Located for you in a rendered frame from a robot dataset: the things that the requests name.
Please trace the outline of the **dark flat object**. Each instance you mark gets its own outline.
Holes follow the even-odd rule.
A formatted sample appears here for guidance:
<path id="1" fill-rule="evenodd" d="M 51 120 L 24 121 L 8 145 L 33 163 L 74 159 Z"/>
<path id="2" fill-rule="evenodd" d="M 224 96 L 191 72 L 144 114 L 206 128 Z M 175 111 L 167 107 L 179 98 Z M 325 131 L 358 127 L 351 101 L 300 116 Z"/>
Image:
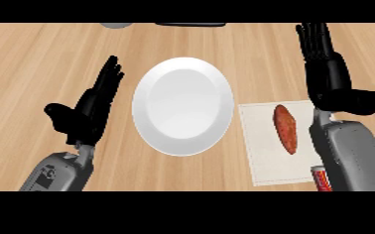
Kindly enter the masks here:
<path id="1" fill-rule="evenodd" d="M 228 23 L 156 23 L 160 26 L 169 27 L 225 27 Z"/>

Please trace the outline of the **white oval plate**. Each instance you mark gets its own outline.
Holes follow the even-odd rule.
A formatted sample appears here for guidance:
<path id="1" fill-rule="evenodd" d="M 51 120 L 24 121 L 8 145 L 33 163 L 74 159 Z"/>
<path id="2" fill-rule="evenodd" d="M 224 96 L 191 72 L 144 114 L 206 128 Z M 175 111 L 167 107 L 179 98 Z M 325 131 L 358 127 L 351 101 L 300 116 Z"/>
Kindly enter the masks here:
<path id="1" fill-rule="evenodd" d="M 222 71 L 198 58 L 163 61 L 139 80 L 132 118 L 141 138 L 163 154 L 194 156 L 222 140 L 235 97 Z"/>

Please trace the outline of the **white placemat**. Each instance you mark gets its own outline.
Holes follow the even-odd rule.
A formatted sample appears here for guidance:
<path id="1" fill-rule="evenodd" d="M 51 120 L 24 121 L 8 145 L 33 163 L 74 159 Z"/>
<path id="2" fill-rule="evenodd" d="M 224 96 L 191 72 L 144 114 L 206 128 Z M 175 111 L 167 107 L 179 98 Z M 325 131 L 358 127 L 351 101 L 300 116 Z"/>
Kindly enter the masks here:
<path id="1" fill-rule="evenodd" d="M 297 149 L 291 155 L 283 146 L 274 115 L 283 105 L 294 120 Z M 309 135 L 314 105 L 309 100 L 240 105 L 244 138 L 255 186 L 314 181 L 311 168 L 322 165 Z"/>

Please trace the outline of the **grey round object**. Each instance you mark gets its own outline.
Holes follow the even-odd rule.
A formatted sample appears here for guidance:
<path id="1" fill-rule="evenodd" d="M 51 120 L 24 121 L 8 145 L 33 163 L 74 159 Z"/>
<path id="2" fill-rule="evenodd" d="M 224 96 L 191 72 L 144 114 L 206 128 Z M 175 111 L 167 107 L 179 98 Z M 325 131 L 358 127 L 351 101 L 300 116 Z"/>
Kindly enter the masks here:
<path id="1" fill-rule="evenodd" d="M 110 29 L 122 29 L 129 27 L 134 23 L 101 23 Z"/>

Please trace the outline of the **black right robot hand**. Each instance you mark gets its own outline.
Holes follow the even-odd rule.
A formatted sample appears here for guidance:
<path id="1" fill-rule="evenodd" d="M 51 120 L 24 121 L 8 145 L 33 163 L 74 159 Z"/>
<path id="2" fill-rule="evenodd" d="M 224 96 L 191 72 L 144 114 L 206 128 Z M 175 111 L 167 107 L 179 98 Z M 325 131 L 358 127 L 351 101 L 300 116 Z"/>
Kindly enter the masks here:
<path id="1" fill-rule="evenodd" d="M 314 106 L 330 112 L 375 114 L 375 91 L 355 89 L 343 55 L 334 50 L 325 23 L 296 26 L 305 59 L 308 96 Z"/>

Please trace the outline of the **orange sweet potato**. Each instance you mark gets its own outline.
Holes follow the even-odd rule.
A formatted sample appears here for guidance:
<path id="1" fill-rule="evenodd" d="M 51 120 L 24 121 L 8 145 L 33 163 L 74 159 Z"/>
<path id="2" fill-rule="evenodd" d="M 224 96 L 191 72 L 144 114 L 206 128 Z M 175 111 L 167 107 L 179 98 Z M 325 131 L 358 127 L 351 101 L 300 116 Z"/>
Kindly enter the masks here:
<path id="1" fill-rule="evenodd" d="M 281 139 L 281 144 L 287 152 L 293 155 L 297 149 L 297 134 L 296 134 L 296 120 L 287 110 L 280 104 L 275 109 L 275 127 Z"/>

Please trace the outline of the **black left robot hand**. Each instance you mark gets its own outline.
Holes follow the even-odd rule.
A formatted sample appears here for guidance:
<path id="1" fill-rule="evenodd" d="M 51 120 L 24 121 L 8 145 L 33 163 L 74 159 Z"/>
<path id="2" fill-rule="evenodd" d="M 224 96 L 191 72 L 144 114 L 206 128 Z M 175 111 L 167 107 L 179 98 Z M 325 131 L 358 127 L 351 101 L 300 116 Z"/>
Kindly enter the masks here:
<path id="1" fill-rule="evenodd" d="M 55 130 L 69 135 L 69 145 L 94 146 L 101 140 L 111 103 L 125 77 L 117 62 L 117 56 L 111 56 L 100 71 L 94 87 L 86 90 L 74 108 L 61 103 L 49 103 L 45 107 Z"/>

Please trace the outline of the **red and white can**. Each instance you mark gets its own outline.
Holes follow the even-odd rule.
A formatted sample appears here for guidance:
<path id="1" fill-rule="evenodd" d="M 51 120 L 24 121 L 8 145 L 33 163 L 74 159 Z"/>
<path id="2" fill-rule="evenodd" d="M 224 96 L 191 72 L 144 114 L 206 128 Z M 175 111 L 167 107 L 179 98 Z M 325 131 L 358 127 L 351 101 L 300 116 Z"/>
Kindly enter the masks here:
<path id="1" fill-rule="evenodd" d="M 324 166 L 315 166 L 311 168 L 314 181 L 320 191 L 333 191 L 327 171 Z"/>

